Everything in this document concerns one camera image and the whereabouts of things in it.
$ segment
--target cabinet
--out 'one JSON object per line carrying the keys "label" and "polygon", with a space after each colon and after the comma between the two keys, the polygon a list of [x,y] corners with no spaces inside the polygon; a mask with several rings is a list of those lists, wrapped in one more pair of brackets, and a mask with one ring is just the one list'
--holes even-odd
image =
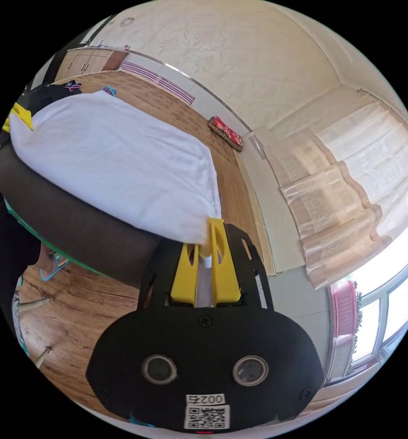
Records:
{"label": "cabinet", "polygon": [[55,81],[87,73],[117,70],[128,53],[102,48],[72,49],[67,52]]}

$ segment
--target number label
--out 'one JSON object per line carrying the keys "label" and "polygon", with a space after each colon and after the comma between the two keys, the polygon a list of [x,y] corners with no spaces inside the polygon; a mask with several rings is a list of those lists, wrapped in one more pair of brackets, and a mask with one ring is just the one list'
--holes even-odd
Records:
{"label": "number label", "polygon": [[225,404],[225,396],[223,393],[215,393],[211,395],[186,395],[186,404],[192,406],[217,406]]}

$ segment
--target yellow plastic part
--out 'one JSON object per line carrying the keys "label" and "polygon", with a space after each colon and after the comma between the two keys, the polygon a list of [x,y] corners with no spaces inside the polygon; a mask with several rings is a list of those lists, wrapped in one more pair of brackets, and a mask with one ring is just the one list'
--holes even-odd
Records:
{"label": "yellow plastic part", "polygon": [[198,245],[183,244],[171,291],[171,299],[174,302],[189,303],[195,306],[198,290],[198,254]]}
{"label": "yellow plastic part", "polygon": [[241,298],[241,289],[237,281],[222,219],[210,219],[210,235],[212,245],[213,307],[220,303],[236,303]]}
{"label": "yellow plastic part", "polygon": [[[11,113],[16,114],[33,131],[32,113],[30,113],[29,110],[26,110],[20,104],[15,103],[9,114]],[[9,116],[7,116],[7,119],[4,122],[3,130],[6,131],[7,133],[11,132],[11,128],[9,125]]]}

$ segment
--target chair leg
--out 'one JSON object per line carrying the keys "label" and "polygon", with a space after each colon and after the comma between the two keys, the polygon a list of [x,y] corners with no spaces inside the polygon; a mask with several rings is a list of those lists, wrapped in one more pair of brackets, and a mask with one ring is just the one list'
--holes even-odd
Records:
{"label": "chair leg", "polygon": [[37,369],[41,367],[41,364],[45,360],[45,357],[47,357],[48,353],[52,350],[51,346],[47,346],[44,350],[44,352],[39,356],[39,358],[35,362],[35,366]]}
{"label": "chair leg", "polygon": [[38,308],[39,306],[42,306],[51,301],[52,301],[51,297],[44,297],[44,299],[36,300],[34,302],[20,303],[18,312],[30,311],[34,308]]}

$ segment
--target white blanket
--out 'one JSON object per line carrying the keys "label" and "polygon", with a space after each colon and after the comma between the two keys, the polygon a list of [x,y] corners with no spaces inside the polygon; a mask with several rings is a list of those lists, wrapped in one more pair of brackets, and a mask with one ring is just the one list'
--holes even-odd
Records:
{"label": "white blanket", "polygon": [[193,244],[206,242],[209,217],[221,217],[208,147],[117,97],[70,96],[36,113],[32,124],[33,131],[10,115],[18,157],[113,217]]}

